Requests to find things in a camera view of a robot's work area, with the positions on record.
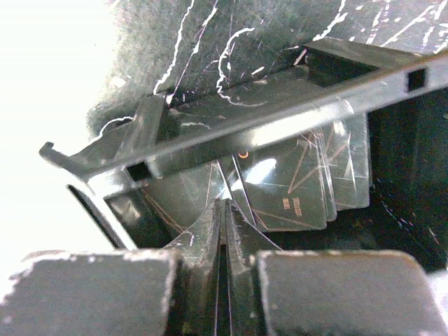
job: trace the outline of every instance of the clear plastic film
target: clear plastic film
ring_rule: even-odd
[[[313,132],[239,155],[255,221],[264,231],[319,230],[327,211],[319,143]]]
[[[369,204],[370,163],[365,115],[322,127],[337,210]]]

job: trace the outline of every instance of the rectangular slot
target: rectangular slot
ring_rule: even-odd
[[[408,92],[424,88],[425,84],[426,84],[426,68],[415,70],[407,74]]]
[[[144,161],[134,164],[133,166],[129,166],[126,169],[135,182],[152,178],[152,175]]]

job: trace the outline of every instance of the square hole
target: square hole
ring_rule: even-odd
[[[135,182],[152,178],[151,173],[149,172],[144,161],[134,164],[133,166],[129,166],[126,169]]]
[[[407,74],[407,91],[424,88],[426,84],[426,69],[419,69]]]

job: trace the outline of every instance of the transparent plastic sheet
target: transparent plastic sheet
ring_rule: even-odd
[[[239,155],[255,220],[263,231],[326,228],[326,199],[313,132]]]
[[[160,180],[150,180],[143,196],[161,219],[177,232],[187,229],[213,198],[225,189],[218,162],[181,171]]]
[[[337,210],[369,205],[370,163],[366,115],[322,127]]]
[[[330,166],[328,164],[328,156],[325,146],[325,136],[322,127],[317,127],[312,130],[317,139],[318,153],[320,160],[320,167],[322,171],[322,182],[325,197],[325,210],[327,215],[327,222],[334,221],[337,217],[337,208],[335,201],[335,193],[333,191],[333,181],[331,179]]]

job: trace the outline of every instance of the overexposed white area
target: overexposed white area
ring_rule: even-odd
[[[86,145],[115,44],[101,0],[0,0],[0,272],[30,251],[111,250],[38,151]]]

